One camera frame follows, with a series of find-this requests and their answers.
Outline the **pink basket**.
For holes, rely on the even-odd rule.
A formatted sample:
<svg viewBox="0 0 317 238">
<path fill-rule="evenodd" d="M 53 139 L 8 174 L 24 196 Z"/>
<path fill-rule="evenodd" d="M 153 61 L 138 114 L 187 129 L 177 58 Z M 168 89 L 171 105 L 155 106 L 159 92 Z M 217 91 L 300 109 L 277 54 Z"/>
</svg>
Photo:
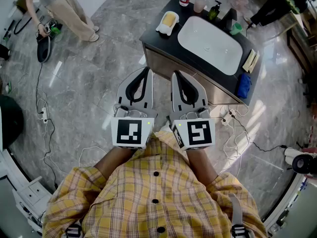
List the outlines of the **pink basket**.
<svg viewBox="0 0 317 238">
<path fill-rule="evenodd" d="M 248 3 L 248 0 L 233 0 L 231 4 L 236 10 L 242 10 Z"/>
</svg>

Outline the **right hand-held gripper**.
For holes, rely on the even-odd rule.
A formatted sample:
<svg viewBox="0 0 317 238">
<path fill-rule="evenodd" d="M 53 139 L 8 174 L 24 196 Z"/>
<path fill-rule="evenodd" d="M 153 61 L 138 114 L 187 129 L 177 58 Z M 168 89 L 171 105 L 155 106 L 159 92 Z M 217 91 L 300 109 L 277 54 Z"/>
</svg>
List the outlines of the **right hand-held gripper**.
<svg viewBox="0 0 317 238">
<path fill-rule="evenodd" d="M 181 150 L 215 145 L 215 122 L 210 117 L 205 88 L 189 74 L 176 70 L 171 78 L 172 110 L 169 126 Z"/>
</svg>

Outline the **green cup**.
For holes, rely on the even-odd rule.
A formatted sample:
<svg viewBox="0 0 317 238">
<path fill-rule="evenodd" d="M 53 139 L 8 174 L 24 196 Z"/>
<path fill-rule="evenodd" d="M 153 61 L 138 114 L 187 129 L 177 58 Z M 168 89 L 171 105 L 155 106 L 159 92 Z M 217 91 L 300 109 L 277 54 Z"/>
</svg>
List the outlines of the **green cup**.
<svg viewBox="0 0 317 238">
<path fill-rule="evenodd" d="M 232 25 L 232 29 L 230 31 L 230 35 L 234 36 L 242 31 L 242 26 L 240 23 L 236 22 Z"/>
</svg>

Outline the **green and black device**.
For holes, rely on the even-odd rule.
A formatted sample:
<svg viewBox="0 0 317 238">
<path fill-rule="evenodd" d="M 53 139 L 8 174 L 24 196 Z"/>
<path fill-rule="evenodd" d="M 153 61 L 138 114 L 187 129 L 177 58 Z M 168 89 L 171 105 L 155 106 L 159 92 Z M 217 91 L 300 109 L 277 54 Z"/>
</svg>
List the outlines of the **green and black device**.
<svg viewBox="0 0 317 238">
<path fill-rule="evenodd" d="M 61 33 L 62 24 L 59 23 L 55 19 L 50 19 L 45 25 L 44 25 L 47 33 L 51 38 L 55 37 L 56 35 L 59 35 Z"/>
</svg>

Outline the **pink cup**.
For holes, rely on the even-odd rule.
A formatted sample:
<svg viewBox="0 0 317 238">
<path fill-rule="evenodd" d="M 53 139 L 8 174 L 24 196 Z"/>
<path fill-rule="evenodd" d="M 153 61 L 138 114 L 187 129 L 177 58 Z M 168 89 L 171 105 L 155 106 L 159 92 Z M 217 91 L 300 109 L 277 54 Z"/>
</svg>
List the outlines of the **pink cup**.
<svg viewBox="0 0 317 238">
<path fill-rule="evenodd" d="M 195 13 L 201 13 L 206 7 L 206 1 L 205 0 L 195 0 L 194 2 L 194 12 Z"/>
</svg>

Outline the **white sink basin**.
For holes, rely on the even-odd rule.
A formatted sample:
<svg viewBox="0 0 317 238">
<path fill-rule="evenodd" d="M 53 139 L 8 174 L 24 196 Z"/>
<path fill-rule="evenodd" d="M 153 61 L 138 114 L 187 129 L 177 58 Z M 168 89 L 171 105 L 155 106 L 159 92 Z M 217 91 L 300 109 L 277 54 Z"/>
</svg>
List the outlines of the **white sink basin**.
<svg viewBox="0 0 317 238">
<path fill-rule="evenodd" d="M 191 16 L 178 33 L 179 44 L 226 75 L 234 75 L 243 49 L 225 32 L 206 20 Z"/>
</svg>

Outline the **person's left forearm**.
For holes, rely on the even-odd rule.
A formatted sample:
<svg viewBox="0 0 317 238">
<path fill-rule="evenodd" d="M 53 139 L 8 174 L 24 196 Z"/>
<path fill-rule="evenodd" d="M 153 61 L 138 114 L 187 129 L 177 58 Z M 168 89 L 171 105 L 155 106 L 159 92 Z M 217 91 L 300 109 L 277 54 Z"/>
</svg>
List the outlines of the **person's left forearm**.
<svg viewBox="0 0 317 238">
<path fill-rule="evenodd" d="M 136 149 L 113 147 L 94 167 L 108 180 L 114 170 L 126 163 L 136 151 Z"/>
</svg>

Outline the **yellow soap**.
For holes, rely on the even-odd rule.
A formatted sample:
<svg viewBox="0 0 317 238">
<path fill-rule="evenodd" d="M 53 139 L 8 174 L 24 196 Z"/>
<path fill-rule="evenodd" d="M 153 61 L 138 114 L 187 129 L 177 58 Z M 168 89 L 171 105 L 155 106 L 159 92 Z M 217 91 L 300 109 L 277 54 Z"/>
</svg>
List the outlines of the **yellow soap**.
<svg viewBox="0 0 317 238">
<path fill-rule="evenodd" d="M 175 15 L 171 12 L 166 13 L 162 20 L 162 24 L 171 27 L 174 24 L 175 21 Z"/>
</svg>

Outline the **green pump dispenser bottle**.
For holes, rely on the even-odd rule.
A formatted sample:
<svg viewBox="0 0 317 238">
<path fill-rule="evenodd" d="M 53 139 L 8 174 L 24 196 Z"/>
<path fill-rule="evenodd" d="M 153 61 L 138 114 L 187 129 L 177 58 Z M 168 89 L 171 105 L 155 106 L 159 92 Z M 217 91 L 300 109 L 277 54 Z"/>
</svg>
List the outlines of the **green pump dispenser bottle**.
<svg viewBox="0 0 317 238">
<path fill-rule="evenodd" d="M 220 12 L 221 2 L 217 1 L 217 0 L 215 0 L 215 2 L 216 2 L 216 5 L 212 6 L 211 9 L 208 12 L 208 20 L 209 21 L 213 21 L 214 19 L 216 19 L 218 14 L 219 14 L 219 12 Z"/>
</svg>

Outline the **white soap dish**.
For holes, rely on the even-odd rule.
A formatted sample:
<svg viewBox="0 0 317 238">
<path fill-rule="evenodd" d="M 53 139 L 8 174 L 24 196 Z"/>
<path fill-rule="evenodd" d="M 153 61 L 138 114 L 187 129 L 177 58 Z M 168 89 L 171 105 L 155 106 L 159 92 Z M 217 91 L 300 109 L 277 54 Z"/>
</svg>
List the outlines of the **white soap dish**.
<svg viewBox="0 0 317 238">
<path fill-rule="evenodd" d="M 168 13 L 168 12 L 171 12 L 171 13 L 173 13 L 173 14 L 175 15 L 175 21 L 174 21 L 174 24 L 173 24 L 171 27 L 168 27 L 168 26 L 162 24 L 162 20 L 163 20 L 164 16 L 166 15 L 166 13 Z M 166 13 L 165 13 L 164 16 L 162 17 L 162 19 L 161 19 L 161 21 L 160 21 L 158 27 L 156 28 L 156 31 L 157 31 L 157 32 L 160 32 L 160 33 L 162 33 L 162 34 L 166 34 L 166 35 L 170 36 L 171 33 L 172 33 L 172 30 L 173 30 L 174 26 L 175 26 L 177 23 L 179 23 L 179 15 L 178 15 L 177 13 L 173 12 L 173 11 L 167 11 Z"/>
</svg>

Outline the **white drawer cabinet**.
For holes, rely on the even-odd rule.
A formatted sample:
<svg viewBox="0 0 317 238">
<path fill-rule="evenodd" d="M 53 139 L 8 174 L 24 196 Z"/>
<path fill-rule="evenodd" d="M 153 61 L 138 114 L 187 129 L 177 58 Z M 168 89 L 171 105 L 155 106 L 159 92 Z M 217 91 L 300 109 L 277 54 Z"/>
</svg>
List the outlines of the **white drawer cabinet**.
<svg viewBox="0 0 317 238">
<path fill-rule="evenodd" d="M 21 189 L 12 190 L 16 208 L 26 218 L 27 223 L 40 236 L 43 233 L 43 219 L 47 203 L 52 194 L 40 183 L 42 177 L 27 183 Z"/>
</svg>

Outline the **beige folded cloth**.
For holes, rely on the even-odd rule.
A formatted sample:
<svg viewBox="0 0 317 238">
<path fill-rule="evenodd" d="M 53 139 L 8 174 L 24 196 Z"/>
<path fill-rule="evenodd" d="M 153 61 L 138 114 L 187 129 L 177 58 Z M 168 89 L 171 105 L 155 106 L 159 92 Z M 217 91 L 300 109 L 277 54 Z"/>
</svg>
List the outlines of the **beige folded cloth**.
<svg viewBox="0 0 317 238">
<path fill-rule="evenodd" d="M 255 57 L 256 57 L 256 52 L 251 49 L 245 63 L 243 64 L 242 68 L 246 71 L 246 72 L 249 72 L 249 68 L 250 66 L 252 65 L 252 62 L 254 61 Z"/>
<path fill-rule="evenodd" d="M 254 68 L 255 68 L 257 62 L 258 62 L 259 57 L 260 57 L 260 53 L 257 52 L 256 55 L 255 55 L 255 57 L 254 57 L 254 59 L 253 59 L 253 61 L 252 61 L 252 63 L 251 63 L 250 66 L 249 66 L 249 73 L 252 73 L 252 72 L 253 72 L 253 70 L 254 70 Z"/>
</svg>

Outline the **black round seat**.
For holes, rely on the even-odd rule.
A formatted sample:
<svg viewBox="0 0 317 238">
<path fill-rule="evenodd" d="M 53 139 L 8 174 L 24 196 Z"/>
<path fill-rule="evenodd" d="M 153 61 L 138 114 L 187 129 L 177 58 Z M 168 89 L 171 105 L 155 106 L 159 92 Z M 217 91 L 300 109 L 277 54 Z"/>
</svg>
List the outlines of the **black round seat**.
<svg viewBox="0 0 317 238">
<path fill-rule="evenodd" d="M 12 97 L 0 95 L 2 148 L 7 149 L 22 133 L 23 112 Z"/>
</svg>

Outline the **person's right forearm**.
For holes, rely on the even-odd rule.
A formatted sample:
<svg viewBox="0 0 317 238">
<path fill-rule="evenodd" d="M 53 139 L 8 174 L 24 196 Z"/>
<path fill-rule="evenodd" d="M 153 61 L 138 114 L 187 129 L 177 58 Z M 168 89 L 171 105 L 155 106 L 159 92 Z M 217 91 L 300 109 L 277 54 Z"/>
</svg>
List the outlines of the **person's right forearm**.
<svg viewBox="0 0 317 238">
<path fill-rule="evenodd" d="M 190 150 L 186 153 L 190 168 L 199 182 L 207 186 L 218 177 L 204 149 Z"/>
</svg>

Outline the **black vanity cabinet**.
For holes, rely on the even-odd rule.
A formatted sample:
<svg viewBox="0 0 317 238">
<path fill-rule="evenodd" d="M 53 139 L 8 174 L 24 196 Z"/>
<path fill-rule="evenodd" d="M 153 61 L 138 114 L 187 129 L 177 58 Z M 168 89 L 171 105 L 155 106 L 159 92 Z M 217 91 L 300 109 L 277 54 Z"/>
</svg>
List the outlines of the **black vanity cabinet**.
<svg viewBox="0 0 317 238">
<path fill-rule="evenodd" d="M 174 26 L 170 36 L 156 31 L 162 17 L 167 11 L 173 11 L 179 15 L 179 23 Z M 251 49 L 260 54 L 262 54 L 262 50 L 258 49 L 243 34 L 238 33 L 232 36 L 229 31 L 220 29 L 219 22 L 221 19 L 216 18 L 214 21 L 209 22 L 235 39 L 243 49 L 242 58 L 236 73 L 234 75 L 226 75 L 205 60 L 183 48 L 178 42 L 178 33 L 189 17 L 197 16 L 207 21 L 207 15 L 208 12 L 206 10 L 203 10 L 200 14 L 194 13 L 193 3 L 189 3 L 186 7 L 183 7 L 179 4 L 179 0 L 170 0 L 140 37 L 147 66 L 154 73 L 168 80 L 171 80 L 176 70 L 194 77 L 205 88 L 210 105 L 249 105 L 259 76 L 262 60 L 258 60 L 252 73 L 246 72 L 242 66 Z M 237 96 L 240 77 L 243 73 L 250 76 L 252 83 L 246 99 Z"/>
</svg>

